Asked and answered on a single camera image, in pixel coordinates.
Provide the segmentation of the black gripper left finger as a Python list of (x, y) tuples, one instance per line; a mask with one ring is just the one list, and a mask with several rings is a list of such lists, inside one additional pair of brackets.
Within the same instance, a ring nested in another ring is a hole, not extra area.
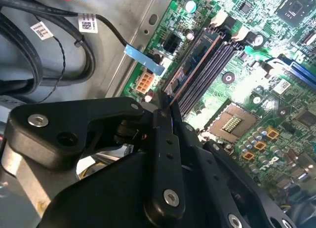
[(158, 108), (129, 97), (22, 105), (7, 122), (7, 171), (38, 214), (77, 181), (78, 161), (122, 144), (136, 153), (172, 152), (180, 156), (168, 97)]

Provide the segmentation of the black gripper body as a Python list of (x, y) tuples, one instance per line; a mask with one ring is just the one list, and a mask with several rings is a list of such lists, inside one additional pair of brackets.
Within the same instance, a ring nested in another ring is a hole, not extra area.
[(41, 228), (219, 228), (193, 171), (172, 152), (138, 152), (61, 191)]

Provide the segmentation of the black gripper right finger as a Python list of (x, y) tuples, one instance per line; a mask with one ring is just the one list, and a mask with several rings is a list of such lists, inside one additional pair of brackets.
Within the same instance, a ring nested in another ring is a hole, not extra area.
[(178, 102), (170, 105), (180, 140), (185, 183), (194, 214), (205, 212), (210, 228), (293, 228), (291, 219), (213, 140), (202, 144), (182, 120)]

